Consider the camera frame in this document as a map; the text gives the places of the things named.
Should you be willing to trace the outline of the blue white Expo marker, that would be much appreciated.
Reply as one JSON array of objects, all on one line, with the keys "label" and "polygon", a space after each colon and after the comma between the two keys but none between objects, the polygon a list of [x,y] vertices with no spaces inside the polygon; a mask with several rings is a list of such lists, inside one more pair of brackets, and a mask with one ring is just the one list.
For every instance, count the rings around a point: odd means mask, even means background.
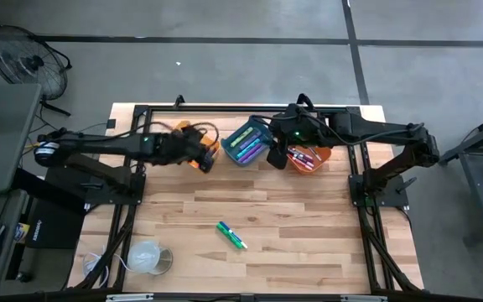
[{"label": "blue white Expo marker", "polygon": [[230,229],[230,227],[227,224],[225,224],[225,222],[219,221],[218,223],[221,223],[228,231],[231,232],[231,234],[235,237],[235,239],[238,239],[241,242],[241,244],[244,246],[243,249],[248,249],[248,246],[246,245],[246,243],[244,243],[244,241],[242,241],[239,238],[239,236],[237,236],[237,234],[235,234],[234,231],[232,231],[232,229]]}]

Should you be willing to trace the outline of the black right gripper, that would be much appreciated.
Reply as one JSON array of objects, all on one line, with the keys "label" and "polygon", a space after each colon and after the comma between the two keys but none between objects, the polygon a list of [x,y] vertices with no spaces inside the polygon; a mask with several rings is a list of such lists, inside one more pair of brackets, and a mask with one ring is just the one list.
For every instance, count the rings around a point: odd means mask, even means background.
[{"label": "black right gripper", "polygon": [[330,147],[326,137],[330,131],[325,122],[296,104],[290,104],[284,112],[272,116],[267,128],[273,137],[267,161],[276,169],[286,167],[290,146]]}]

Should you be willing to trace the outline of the lavender highlighter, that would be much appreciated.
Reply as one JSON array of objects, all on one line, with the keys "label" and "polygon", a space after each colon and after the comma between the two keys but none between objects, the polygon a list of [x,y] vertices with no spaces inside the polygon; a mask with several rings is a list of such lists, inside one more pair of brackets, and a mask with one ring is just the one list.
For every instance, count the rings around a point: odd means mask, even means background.
[{"label": "lavender highlighter", "polygon": [[241,163],[244,164],[246,163],[247,161],[250,161],[250,159],[252,157],[254,157],[256,154],[258,154],[262,149],[264,148],[264,146],[260,143],[258,145],[256,145],[254,148],[252,148],[247,154],[245,154],[244,156],[242,156],[240,158],[241,160]]},{"label": "lavender highlighter", "polygon": [[263,149],[262,149],[262,150],[261,150],[261,151],[260,151],[258,154],[256,154],[254,157],[252,157],[252,158],[250,159],[250,161],[247,161],[247,162],[246,162],[246,163],[244,163],[243,165],[248,165],[248,164],[250,164],[250,163],[252,163],[252,162],[256,161],[256,160],[258,159],[258,157],[259,157],[259,156],[261,156],[261,155],[262,155],[262,154],[263,154],[265,151],[267,151],[267,147],[266,147],[266,146],[264,146],[264,148],[263,148]]}]

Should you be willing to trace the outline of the small yellow blue packet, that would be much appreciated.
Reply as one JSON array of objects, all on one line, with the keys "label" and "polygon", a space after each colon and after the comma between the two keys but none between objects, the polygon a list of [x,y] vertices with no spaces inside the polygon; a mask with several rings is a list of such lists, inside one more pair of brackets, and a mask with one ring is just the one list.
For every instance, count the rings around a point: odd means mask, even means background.
[{"label": "small yellow blue packet", "polygon": [[19,222],[15,228],[13,240],[16,243],[24,244],[29,233],[30,225]]}]

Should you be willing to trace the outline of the silver bracket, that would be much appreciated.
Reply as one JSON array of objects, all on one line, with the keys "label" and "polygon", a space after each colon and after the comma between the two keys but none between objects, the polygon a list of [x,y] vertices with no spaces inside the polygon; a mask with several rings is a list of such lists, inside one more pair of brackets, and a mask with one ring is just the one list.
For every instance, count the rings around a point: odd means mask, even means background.
[{"label": "silver bracket", "polygon": [[154,294],[109,294],[105,302],[151,302],[154,300]]},{"label": "silver bracket", "polygon": [[340,302],[388,302],[386,296],[377,295],[341,295]]}]

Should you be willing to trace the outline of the yellow highlighter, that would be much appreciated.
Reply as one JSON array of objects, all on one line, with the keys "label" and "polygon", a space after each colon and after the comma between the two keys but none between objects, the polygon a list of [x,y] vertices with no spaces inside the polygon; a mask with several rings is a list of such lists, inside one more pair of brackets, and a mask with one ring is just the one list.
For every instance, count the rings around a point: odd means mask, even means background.
[{"label": "yellow highlighter", "polygon": [[246,128],[242,133],[240,133],[233,141],[230,143],[230,147],[234,148],[237,146],[247,135],[253,131],[253,127]]}]

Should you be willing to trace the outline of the black labelled box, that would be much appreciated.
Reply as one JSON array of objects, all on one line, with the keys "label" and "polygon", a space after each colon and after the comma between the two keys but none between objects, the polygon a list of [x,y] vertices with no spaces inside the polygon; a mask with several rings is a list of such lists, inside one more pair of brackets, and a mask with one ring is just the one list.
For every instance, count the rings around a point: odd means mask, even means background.
[{"label": "black labelled box", "polygon": [[85,218],[83,206],[71,210],[46,200],[34,199],[25,245],[42,249],[76,249]]}]

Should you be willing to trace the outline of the green highlighter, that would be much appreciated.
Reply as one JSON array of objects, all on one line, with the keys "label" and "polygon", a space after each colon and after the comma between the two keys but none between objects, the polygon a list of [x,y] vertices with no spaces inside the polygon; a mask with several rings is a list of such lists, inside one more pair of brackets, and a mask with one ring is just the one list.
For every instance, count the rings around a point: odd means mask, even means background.
[{"label": "green highlighter", "polygon": [[216,224],[216,228],[238,249],[243,249],[242,243],[228,231],[221,223]]}]

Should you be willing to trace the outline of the teal highlighter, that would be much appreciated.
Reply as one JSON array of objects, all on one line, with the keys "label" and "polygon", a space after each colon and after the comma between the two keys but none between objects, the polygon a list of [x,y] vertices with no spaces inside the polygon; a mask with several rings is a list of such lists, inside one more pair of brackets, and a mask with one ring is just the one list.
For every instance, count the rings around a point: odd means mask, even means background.
[{"label": "teal highlighter", "polygon": [[255,140],[253,140],[239,154],[236,155],[236,159],[241,161],[241,158],[245,156],[245,154],[247,154],[252,148],[257,146],[260,143],[260,141],[261,141],[260,138],[256,138]]}]

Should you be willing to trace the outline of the yellow plastic bin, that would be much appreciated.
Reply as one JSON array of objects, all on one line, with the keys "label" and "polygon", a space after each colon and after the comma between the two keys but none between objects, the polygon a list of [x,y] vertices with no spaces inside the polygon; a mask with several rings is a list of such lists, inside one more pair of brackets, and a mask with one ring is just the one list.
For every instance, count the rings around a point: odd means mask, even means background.
[{"label": "yellow plastic bin", "polygon": [[200,143],[207,147],[205,156],[203,159],[192,159],[188,161],[187,164],[203,173],[209,173],[216,161],[219,150],[221,149],[217,126],[211,122],[192,123],[189,120],[183,120],[179,122],[175,128],[177,130],[193,128],[200,133]]}]

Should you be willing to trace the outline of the black floor fan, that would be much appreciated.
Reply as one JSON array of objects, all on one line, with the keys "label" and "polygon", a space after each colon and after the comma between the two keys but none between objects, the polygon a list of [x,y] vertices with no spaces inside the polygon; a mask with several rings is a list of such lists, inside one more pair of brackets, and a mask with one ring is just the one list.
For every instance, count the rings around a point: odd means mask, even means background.
[{"label": "black floor fan", "polygon": [[9,84],[38,84],[42,107],[69,117],[51,104],[65,93],[70,58],[27,29],[0,25],[0,76]]}]

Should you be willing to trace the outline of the red Expo marker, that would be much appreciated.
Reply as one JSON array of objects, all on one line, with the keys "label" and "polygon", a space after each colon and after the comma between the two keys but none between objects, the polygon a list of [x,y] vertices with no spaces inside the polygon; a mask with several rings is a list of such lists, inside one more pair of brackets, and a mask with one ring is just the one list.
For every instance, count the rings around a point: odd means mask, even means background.
[{"label": "red Expo marker", "polygon": [[298,165],[298,167],[301,167],[302,169],[306,169],[306,170],[312,170],[313,169],[310,165],[306,164],[304,161],[302,161],[298,158],[290,156],[289,159],[291,161],[293,161],[296,165]]}]

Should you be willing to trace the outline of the orange plastic bin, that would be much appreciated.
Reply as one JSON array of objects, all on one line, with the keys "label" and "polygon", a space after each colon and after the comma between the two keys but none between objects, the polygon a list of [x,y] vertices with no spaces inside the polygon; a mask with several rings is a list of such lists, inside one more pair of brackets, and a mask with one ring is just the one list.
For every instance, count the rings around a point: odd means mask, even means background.
[{"label": "orange plastic bin", "polygon": [[310,165],[313,169],[312,170],[306,170],[306,169],[302,169],[301,167],[298,167],[298,165],[296,165],[293,161],[291,161],[289,159],[290,156],[293,156],[289,151],[288,151],[288,161],[290,164],[292,164],[294,166],[294,168],[300,173],[300,174],[313,174],[314,172],[316,172],[318,169],[320,169],[324,163],[330,158],[331,156],[331,149],[330,148],[320,148],[320,147],[313,147],[315,148],[316,152],[318,153],[318,155],[322,158],[322,161],[318,161],[317,158],[315,158],[315,156],[313,156],[313,154],[309,151],[309,148],[305,148],[305,147],[301,147],[301,146],[289,146],[289,148],[296,148],[298,151],[300,152],[303,152],[304,154],[307,154],[309,156],[311,156],[314,160],[314,164],[313,165]]}]

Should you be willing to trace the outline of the clear cup metal base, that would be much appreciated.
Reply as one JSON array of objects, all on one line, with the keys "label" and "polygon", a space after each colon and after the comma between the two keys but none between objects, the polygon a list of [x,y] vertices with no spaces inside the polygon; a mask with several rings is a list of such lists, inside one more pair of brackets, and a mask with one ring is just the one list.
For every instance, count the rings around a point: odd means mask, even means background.
[{"label": "clear cup metal base", "polygon": [[161,275],[172,267],[174,255],[155,241],[141,241],[130,247],[127,267],[134,273]]}]

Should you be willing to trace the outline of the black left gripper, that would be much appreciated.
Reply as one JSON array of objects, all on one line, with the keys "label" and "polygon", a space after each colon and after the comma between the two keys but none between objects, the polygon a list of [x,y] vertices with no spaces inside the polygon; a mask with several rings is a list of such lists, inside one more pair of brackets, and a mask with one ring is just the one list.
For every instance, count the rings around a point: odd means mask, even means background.
[{"label": "black left gripper", "polygon": [[182,164],[192,159],[203,159],[207,147],[200,143],[200,133],[193,128],[175,129],[169,135],[168,163]]}]

